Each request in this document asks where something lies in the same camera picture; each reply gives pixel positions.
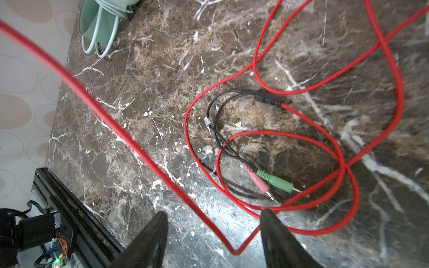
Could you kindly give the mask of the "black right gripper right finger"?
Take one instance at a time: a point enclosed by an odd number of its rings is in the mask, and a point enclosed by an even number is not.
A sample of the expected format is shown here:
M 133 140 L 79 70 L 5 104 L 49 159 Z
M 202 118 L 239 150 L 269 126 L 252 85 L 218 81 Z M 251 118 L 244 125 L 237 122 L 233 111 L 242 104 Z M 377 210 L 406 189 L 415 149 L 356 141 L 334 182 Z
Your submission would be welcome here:
M 265 209 L 260 215 L 260 233 L 267 267 L 322 267 L 271 210 Z

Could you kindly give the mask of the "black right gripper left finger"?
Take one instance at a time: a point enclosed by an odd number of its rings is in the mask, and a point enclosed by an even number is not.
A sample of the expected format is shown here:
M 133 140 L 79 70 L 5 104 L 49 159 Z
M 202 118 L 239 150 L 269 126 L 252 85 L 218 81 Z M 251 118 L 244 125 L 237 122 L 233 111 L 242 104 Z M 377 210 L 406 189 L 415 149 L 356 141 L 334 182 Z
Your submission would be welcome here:
M 168 238 L 168 216 L 158 212 L 129 246 L 110 264 L 111 268 L 160 268 Z

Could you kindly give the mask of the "mint green headphones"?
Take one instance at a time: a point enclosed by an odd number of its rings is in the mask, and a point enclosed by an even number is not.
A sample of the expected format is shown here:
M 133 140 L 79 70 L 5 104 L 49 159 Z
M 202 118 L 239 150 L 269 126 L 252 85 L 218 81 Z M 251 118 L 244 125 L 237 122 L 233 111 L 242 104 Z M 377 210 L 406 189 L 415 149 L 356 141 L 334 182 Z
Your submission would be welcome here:
M 139 0 L 85 0 L 78 18 L 83 52 L 104 58 L 115 41 L 120 20 L 135 13 Z

